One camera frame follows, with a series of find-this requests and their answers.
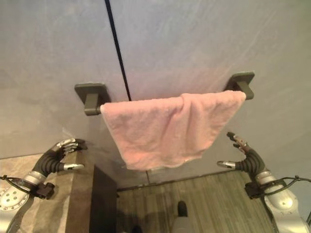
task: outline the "wall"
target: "wall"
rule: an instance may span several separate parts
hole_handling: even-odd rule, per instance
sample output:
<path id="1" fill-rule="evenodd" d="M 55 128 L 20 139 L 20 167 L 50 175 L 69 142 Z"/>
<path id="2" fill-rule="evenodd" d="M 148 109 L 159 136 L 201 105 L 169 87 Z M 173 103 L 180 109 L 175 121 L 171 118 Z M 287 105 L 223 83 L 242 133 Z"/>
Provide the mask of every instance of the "wall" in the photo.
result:
<path id="1" fill-rule="evenodd" d="M 104 3 L 2 0 L 0 32 L 0 158 L 77 137 L 120 187 L 147 183 L 125 168 L 101 116 L 85 116 L 73 89 L 105 83 L 112 101 L 127 100 Z"/>
<path id="2" fill-rule="evenodd" d="M 223 171 L 242 155 L 225 137 L 250 142 L 278 176 L 310 176 L 311 2 L 308 0 L 111 1 L 133 100 L 221 91 L 254 70 L 247 101 L 201 160 L 149 171 L 158 183 Z M 44 152 L 62 138 L 86 139 L 88 155 L 119 187 L 148 182 L 126 170 L 100 116 L 86 117 L 76 83 L 106 83 L 127 100 L 104 2 L 0 2 L 0 156 Z M 310 187 L 297 184 L 303 216 Z"/>
<path id="3" fill-rule="evenodd" d="M 247 101 L 201 160 L 150 171 L 152 183 L 222 171 L 239 160 L 226 138 L 249 141 L 278 176 L 310 176 L 311 2 L 154 0 L 111 2 L 133 100 L 219 92 L 254 70 Z M 293 190 L 306 217 L 309 184 Z"/>

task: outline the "towel bar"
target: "towel bar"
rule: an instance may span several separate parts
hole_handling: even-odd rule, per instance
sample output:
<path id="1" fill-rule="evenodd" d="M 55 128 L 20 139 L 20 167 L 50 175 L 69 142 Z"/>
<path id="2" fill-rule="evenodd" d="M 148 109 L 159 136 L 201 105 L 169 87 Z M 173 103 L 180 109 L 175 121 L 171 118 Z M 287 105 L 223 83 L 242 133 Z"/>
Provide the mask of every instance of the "towel bar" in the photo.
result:
<path id="1" fill-rule="evenodd" d="M 246 99 L 251 100 L 254 92 L 249 88 L 249 83 L 255 76 L 254 72 L 242 72 L 232 75 L 225 90 L 242 91 L 246 94 Z M 74 90 L 84 104 L 84 113 L 87 116 L 94 116 L 101 113 L 102 104 L 111 102 L 107 87 L 102 83 L 77 84 Z"/>
<path id="2" fill-rule="evenodd" d="M 111 102 L 107 87 L 102 83 L 83 83 L 74 86 L 74 90 L 84 104 L 84 113 L 94 116 L 101 113 L 102 104 Z"/>
<path id="3" fill-rule="evenodd" d="M 254 72 L 241 72 L 232 75 L 225 87 L 225 91 L 242 91 L 246 94 L 246 100 L 251 100 L 254 98 L 254 92 L 249 87 L 249 83 L 254 76 Z"/>

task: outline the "cable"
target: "cable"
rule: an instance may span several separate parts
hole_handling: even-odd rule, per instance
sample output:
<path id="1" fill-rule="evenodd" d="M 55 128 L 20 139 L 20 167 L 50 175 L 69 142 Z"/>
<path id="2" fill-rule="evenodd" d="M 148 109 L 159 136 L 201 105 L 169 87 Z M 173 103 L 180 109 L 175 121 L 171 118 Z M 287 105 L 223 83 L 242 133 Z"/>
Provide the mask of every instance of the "cable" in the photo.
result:
<path id="1" fill-rule="evenodd" d="M 12 182 L 11 180 L 13 180 L 13 179 L 19 179 L 19 178 L 16 178 L 16 177 L 7 177 L 7 175 L 0 176 L 0 180 L 5 180 L 5 181 L 7 181 L 11 186 L 17 188 L 18 190 L 20 190 L 20 191 L 22 191 L 22 192 L 25 192 L 25 193 L 27 193 L 27 194 L 29 194 L 29 195 L 33 195 L 33 196 L 35 196 L 35 197 L 39 197 L 38 195 L 36 195 L 36 194 L 34 194 L 34 193 L 32 193 L 32 192 L 30 192 L 30 191 L 28 191 L 28 190 L 26 190 L 26 189 L 20 187 L 20 186 L 17 185 L 16 183 Z"/>
<path id="2" fill-rule="evenodd" d="M 116 26 L 115 26 L 115 22 L 113 20 L 113 14 L 112 14 L 112 10 L 111 10 L 110 0 L 105 0 L 105 4 L 106 4 L 106 8 L 107 8 L 107 13 L 108 13 L 108 18 L 109 18 L 109 22 L 110 22 L 111 32 L 112 32 L 112 35 L 113 35 L 113 40 L 114 40 L 115 46 L 116 46 L 116 51 L 117 51 L 117 55 L 118 55 L 118 59 L 119 59 L 119 64 L 120 64 L 120 68 L 121 68 L 121 73 L 122 73 L 122 76 L 123 76 L 123 81 L 124 81 L 124 85 L 125 85 L 125 89 L 126 89 L 126 94 L 127 94 L 128 100 L 132 101 L 131 93 L 130 93 L 130 89 L 128 87 L 127 78 L 126 78 L 126 74 L 125 74 L 125 69 L 124 69 L 124 65 L 123 65 L 121 50 L 120 50 L 118 36 L 117 36 L 117 31 L 116 31 Z"/>
<path id="3" fill-rule="evenodd" d="M 308 216 L 307 223 L 311 227 L 311 211 L 310 211 L 310 214 Z"/>
<path id="4" fill-rule="evenodd" d="M 286 186 L 276 190 L 276 191 L 273 191 L 273 192 L 270 192 L 270 193 L 265 193 L 264 196 L 270 196 L 270 195 L 273 195 L 275 193 L 278 193 L 278 192 L 281 192 L 281 191 L 284 191 L 285 189 L 288 189 L 290 186 L 292 186 L 294 183 L 296 183 L 297 181 L 308 181 L 311 183 L 311 179 L 307 179 L 307 178 L 300 178 L 299 176 L 295 176 L 295 177 L 283 177 L 279 180 L 276 180 L 276 181 L 273 181 L 273 182 L 279 182 L 279 181 L 283 181 L 283 180 L 293 180 L 292 182 L 290 182 L 289 184 L 287 184 Z"/>

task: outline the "person's foot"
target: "person's foot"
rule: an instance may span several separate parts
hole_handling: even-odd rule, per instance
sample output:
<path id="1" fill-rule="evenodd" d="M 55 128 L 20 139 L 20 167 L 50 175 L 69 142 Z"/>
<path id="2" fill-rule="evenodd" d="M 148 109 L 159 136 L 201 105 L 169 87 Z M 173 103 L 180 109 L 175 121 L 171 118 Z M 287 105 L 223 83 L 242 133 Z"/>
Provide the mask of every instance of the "person's foot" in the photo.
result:
<path id="1" fill-rule="evenodd" d="M 188 217 L 187 205 L 183 200 L 179 201 L 177 209 L 179 217 Z"/>
<path id="2" fill-rule="evenodd" d="M 135 227 L 133 227 L 132 233 L 142 233 L 140 226 L 136 225 Z"/>

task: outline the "wooden floor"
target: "wooden floor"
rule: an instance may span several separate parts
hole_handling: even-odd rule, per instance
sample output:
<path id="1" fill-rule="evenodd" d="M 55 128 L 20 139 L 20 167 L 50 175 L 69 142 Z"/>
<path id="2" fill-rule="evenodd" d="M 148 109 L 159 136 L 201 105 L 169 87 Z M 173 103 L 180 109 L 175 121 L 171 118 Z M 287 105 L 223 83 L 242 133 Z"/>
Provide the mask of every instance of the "wooden floor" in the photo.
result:
<path id="1" fill-rule="evenodd" d="M 196 233 L 274 233 L 260 200 L 244 191 L 246 173 L 232 171 L 119 192 L 117 232 L 169 233 L 184 200 Z"/>

